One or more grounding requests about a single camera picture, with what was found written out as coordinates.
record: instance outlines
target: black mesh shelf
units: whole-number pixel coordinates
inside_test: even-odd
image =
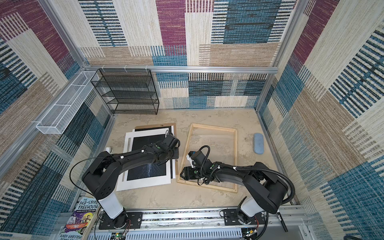
[[[112,113],[157,114],[159,98],[151,71],[110,68],[99,69],[96,75],[91,83]]]

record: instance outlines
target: wire basket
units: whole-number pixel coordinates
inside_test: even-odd
[[[43,116],[36,128],[43,134],[63,134],[93,89],[90,80],[95,76],[95,73],[94,71],[81,72]]]
[[[99,69],[91,83],[113,114],[157,114],[159,98],[149,70]]]

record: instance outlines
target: brown backing board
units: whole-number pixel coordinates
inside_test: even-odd
[[[189,128],[187,142],[185,143],[183,158],[181,159],[181,163],[180,163],[179,172],[182,171],[182,169],[186,166],[186,164],[190,166],[190,164],[187,160],[187,154],[189,151],[192,151],[192,149],[189,150],[189,146],[191,143],[192,134],[193,134],[195,129],[207,129],[207,131],[213,130],[213,131],[224,131],[224,132],[233,133],[233,162],[231,162],[231,163],[227,162],[227,164],[231,164],[234,166],[237,165],[237,129],[228,128],[228,127],[211,126],[211,125],[198,124],[198,123],[191,123],[191,126]],[[212,162],[217,162],[217,161],[222,162],[221,159],[211,159],[211,161]],[[176,177],[176,179],[177,179],[178,183],[182,183],[182,184],[187,184],[187,185],[192,185],[192,186],[197,186],[197,187],[205,187],[205,188],[210,188],[210,189],[215,189],[215,190],[223,190],[223,191],[228,191],[228,192],[237,192],[237,184],[226,183],[227,185],[225,187],[223,187],[223,186],[220,186],[220,185],[223,185],[223,183],[214,182],[214,183],[211,183],[209,185],[203,184],[203,185],[199,186],[199,185],[197,185],[197,182],[185,181],[185,180],[181,179],[180,175],[178,175]]]
[[[163,124],[136,126],[135,129],[152,128],[152,127],[169,127],[169,126],[173,126],[173,131],[174,131],[175,137],[177,137],[176,123],[175,122],[163,123]],[[175,161],[175,174],[176,174],[176,176],[179,174],[179,168],[178,168],[178,164],[177,164],[177,159]]]

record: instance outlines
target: robotic arm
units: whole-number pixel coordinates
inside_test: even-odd
[[[96,200],[101,204],[109,219],[104,219],[114,228],[122,228],[127,222],[127,214],[114,191],[118,176],[126,170],[149,163],[162,164],[170,159],[178,158],[180,141],[169,133],[162,142],[143,146],[142,149],[123,154],[109,154],[102,152],[93,161],[82,180],[91,191]],[[281,204],[289,202],[294,194],[295,187],[283,174],[269,169],[260,162],[253,166],[238,167],[221,162],[212,163],[208,154],[201,150],[190,152],[187,159],[191,167],[185,167],[180,176],[185,180],[201,179],[205,184],[211,181],[232,182],[245,186],[251,198],[243,200],[237,209],[237,218],[242,224],[249,224],[251,218],[263,210],[275,214]],[[288,186],[291,193],[284,199]]]

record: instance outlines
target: table surface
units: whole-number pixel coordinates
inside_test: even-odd
[[[271,151],[264,138],[264,154],[253,152],[253,134],[262,133],[261,125],[253,109],[217,109],[217,110],[164,110],[157,115],[118,114],[106,147],[112,147],[113,153],[123,152],[126,132],[136,126],[176,123],[176,137],[180,140],[180,158],[184,152],[191,123],[231,127],[238,130],[238,165],[253,165],[256,161],[277,170]],[[171,184],[144,187],[116,192],[122,205],[127,209],[179,208],[179,207],[229,207],[237,206],[245,196],[247,189],[238,186],[237,193],[189,186],[171,180]]]

